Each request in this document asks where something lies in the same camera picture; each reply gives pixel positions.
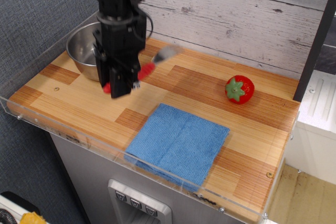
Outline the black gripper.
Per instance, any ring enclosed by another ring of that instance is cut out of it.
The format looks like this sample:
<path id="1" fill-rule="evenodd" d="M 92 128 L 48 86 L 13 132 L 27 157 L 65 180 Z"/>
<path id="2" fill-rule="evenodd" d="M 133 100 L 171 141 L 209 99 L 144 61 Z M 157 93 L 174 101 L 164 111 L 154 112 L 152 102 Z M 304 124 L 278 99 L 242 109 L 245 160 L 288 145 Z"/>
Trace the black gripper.
<path id="1" fill-rule="evenodd" d="M 122 59 L 121 56 L 117 57 L 117 51 L 132 49 L 140 52 L 144 49 L 147 17 L 131 15 L 125 19 L 114 19 L 98 15 L 97 19 L 101 28 L 100 32 L 93 34 L 95 38 L 93 52 L 99 82 L 102 88 L 110 83 L 111 97 L 116 99 L 140 87 L 138 73 L 141 67 L 131 61 L 128 62 L 128 67 L 125 64 L 121 66 L 116 59 Z"/>

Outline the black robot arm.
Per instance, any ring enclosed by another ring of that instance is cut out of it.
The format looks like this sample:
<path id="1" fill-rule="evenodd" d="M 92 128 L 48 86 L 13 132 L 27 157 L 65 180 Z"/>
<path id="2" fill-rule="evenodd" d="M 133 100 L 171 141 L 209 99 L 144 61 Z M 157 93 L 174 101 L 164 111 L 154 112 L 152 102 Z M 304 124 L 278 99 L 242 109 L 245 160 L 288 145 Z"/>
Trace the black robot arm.
<path id="1" fill-rule="evenodd" d="M 98 0 L 99 31 L 94 32 L 94 56 L 99 82 L 113 99 L 130 94 L 138 84 L 139 53 L 145 48 L 147 14 L 143 0 Z"/>

